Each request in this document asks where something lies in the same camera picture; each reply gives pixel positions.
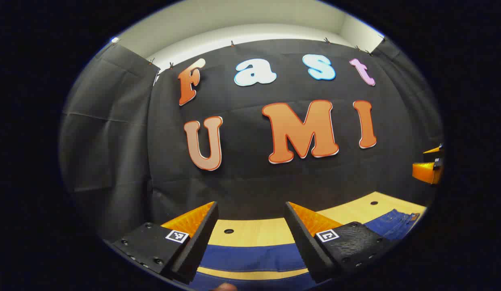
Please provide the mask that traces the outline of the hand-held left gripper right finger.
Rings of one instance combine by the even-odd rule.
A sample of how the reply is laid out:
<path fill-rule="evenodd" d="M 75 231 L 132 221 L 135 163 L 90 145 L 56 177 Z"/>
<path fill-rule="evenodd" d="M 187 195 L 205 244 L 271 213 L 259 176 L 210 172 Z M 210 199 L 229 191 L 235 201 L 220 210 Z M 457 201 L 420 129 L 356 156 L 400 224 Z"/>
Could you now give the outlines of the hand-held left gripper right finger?
<path fill-rule="evenodd" d="M 356 274 L 381 260 L 395 245 L 365 224 L 343 224 L 296 203 L 284 204 L 284 219 L 313 280 Z"/>

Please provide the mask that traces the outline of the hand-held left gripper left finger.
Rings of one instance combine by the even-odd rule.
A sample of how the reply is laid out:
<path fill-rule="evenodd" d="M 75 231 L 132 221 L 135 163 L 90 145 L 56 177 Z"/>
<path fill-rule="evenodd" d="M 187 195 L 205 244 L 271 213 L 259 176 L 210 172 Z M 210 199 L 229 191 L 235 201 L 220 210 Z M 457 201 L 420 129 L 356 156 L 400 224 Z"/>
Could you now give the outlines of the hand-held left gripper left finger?
<path fill-rule="evenodd" d="M 160 276 L 189 284 L 218 219 L 218 204 L 211 201 L 163 224 L 145 222 L 112 246 Z"/>

